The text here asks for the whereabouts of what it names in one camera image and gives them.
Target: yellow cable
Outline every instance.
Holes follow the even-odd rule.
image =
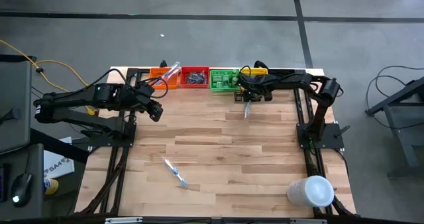
[[[15,50],[16,52],[18,52],[20,55],[22,55],[22,56],[24,56],[29,62],[31,62],[31,64],[35,67],[35,68],[40,68],[37,64],[40,64],[40,63],[44,63],[44,62],[53,62],[53,63],[57,63],[57,64],[60,64],[60,65],[63,65],[63,66],[65,66],[65,67],[67,67],[67,68],[69,68],[77,77],[78,77],[78,79],[85,85],[85,86],[87,86],[88,84],[84,81],[84,80],[82,80],[82,78],[80,77],[80,75],[78,75],[78,73],[77,72],[75,72],[75,70],[71,67],[71,66],[69,66],[69,65],[67,65],[67,64],[65,64],[65,63],[63,63],[63,62],[59,62],[59,61],[55,61],[55,60],[43,60],[43,61],[39,61],[39,62],[34,62],[34,61],[32,61],[26,54],[24,54],[23,52],[21,52],[18,48],[15,48],[14,46],[12,46],[12,45],[10,45],[10,44],[8,44],[7,42],[5,42],[5,41],[3,41],[3,40],[1,40],[0,39],[0,42],[1,43],[3,43],[4,45],[6,45],[6,46],[8,46],[9,48],[12,48],[13,50]],[[61,89],[62,91],[65,91],[65,92],[69,92],[67,89],[65,89],[65,88],[62,88],[62,87],[60,87],[60,86],[58,86],[58,85],[56,85],[56,84],[54,84],[54,83],[52,83],[51,81],[49,81],[48,79],[47,79],[47,77],[46,77],[46,75],[44,75],[44,73],[43,72],[40,72],[40,74],[41,74],[41,76],[46,80],[46,82],[48,83],[48,84],[50,84],[50,85],[52,85],[52,86],[54,86],[54,87],[56,87],[56,88],[58,88],[58,89]],[[87,106],[85,106],[85,108],[87,109],[87,112],[90,114],[90,115],[94,115],[95,114],[95,112],[94,112],[94,110],[92,110],[92,109],[90,109],[89,107],[87,107]]]

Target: concrete floor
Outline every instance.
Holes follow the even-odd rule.
[[[301,0],[305,16],[424,17],[424,0]],[[139,13],[175,15],[285,15],[295,16],[293,0],[0,0],[0,9],[84,13]],[[345,156],[356,210],[364,217],[423,222],[424,181],[389,180],[386,172],[405,165],[391,131],[365,116],[368,82],[385,66],[423,67],[424,24],[306,23],[314,68],[338,78],[345,94],[333,105],[344,135]],[[72,65],[86,81],[110,66],[157,66],[179,60],[188,66],[242,66],[261,60],[271,67],[304,68],[297,22],[289,21],[170,21],[1,18],[0,38],[37,56]],[[14,54],[0,46],[0,54]],[[46,75],[70,90],[81,87],[67,69],[44,66]],[[423,72],[388,70],[403,81]],[[55,91],[33,73],[33,85]],[[399,84],[382,80],[384,91]],[[370,102],[383,99],[374,87]],[[32,126],[62,138],[80,137],[67,124]],[[75,189],[77,178],[61,184]],[[52,200],[69,210],[76,192]]]

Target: computer mouse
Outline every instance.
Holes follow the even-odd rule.
[[[11,198],[15,207],[23,207],[28,203],[31,197],[31,180],[31,174],[21,174],[13,181]]]

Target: wooden tabletop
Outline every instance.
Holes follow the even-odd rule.
[[[125,74],[128,67],[115,68]],[[321,69],[307,72],[323,75]],[[114,72],[107,81],[123,82]],[[290,182],[307,177],[297,144],[294,94],[292,90],[272,94],[271,102],[250,106],[248,120],[244,120],[244,103],[234,102],[233,93],[210,89],[170,90],[157,99],[164,109],[157,123],[138,113],[119,215],[312,217],[311,208],[292,205],[286,196]],[[117,112],[100,114],[108,117]],[[326,122],[333,119],[329,109]],[[90,155],[76,211],[85,208],[105,182],[110,152],[104,147]],[[322,154],[337,197],[355,212],[342,158],[334,150]],[[177,166],[188,188],[180,185],[162,157]],[[109,208],[114,191],[112,187]]]

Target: paper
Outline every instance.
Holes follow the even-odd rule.
[[[72,145],[72,138],[61,139]],[[75,171],[74,161],[53,152],[44,151],[44,178],[57,178]]]

